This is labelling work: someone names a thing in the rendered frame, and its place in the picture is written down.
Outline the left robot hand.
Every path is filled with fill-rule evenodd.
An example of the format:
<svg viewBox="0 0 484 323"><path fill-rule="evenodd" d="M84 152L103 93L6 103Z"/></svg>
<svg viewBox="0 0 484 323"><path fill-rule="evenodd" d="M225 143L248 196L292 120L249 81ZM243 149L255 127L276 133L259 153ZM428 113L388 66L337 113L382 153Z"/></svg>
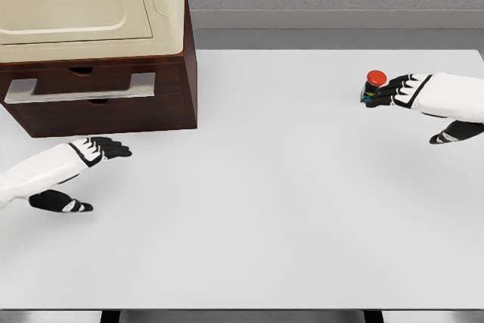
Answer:
<svg viewBox="0 0 484 323"><path fill-rule="evenodd" d="M31 207L55 213L87 213L89 203L53 189L105 160L130 157L129 147L108 137L77 138L29 157L7 171L15 199Z"/></svg>

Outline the brown wooden cabinet cream top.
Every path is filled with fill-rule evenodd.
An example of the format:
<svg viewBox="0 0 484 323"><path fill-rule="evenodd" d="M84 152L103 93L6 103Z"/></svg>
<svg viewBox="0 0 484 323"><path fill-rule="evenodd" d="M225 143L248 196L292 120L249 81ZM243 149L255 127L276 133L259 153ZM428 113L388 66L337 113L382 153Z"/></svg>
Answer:
<svg viewBox="0 0 484 323"><path fill-rule="evenodd" d="M0 70L142 64L178 66L178 95L197 122L188 0L0 0ZM38 133L4 101L0 105L34 138L121 133Z"/></svg>

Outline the black switch with red button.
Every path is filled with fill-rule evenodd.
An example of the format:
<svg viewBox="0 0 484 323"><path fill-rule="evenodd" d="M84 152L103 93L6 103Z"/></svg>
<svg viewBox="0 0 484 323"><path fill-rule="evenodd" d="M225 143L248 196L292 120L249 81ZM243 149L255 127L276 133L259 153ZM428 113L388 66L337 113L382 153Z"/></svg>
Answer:
<svg viewBox="0 0 484 323"><path fill-rule="evenodd" d="M366 76L366 82L361 90L360 102L367 104L374 99L382 86L386 84L387 76L381 70L371 70Z"/></svg>

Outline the plain brown wooden drawer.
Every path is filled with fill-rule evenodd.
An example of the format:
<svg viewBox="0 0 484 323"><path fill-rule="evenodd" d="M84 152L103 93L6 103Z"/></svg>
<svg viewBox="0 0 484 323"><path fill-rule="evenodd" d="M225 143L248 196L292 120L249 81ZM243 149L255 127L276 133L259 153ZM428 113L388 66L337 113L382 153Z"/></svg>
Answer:
<svg viewBox="0 0 484 323"><path fill-rule="evenodd" d="M127 132L189 128L197 125L183 95L114 98L103 104L57 101L8 107L40 133Z"/></svg>

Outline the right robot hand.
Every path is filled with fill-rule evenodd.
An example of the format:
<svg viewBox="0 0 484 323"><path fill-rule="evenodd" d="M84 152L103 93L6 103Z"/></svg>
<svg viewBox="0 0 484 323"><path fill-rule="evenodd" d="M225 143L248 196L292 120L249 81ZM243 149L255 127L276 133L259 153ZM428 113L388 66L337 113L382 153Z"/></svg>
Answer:
<svg viewBox="0 0 484 323"><path fill-rule="evenodd" d="M430 144L464 141L484 134L484 79L448 73L406 74L382 86L366 84L366 107L398 106L453 122Z"/></svg>

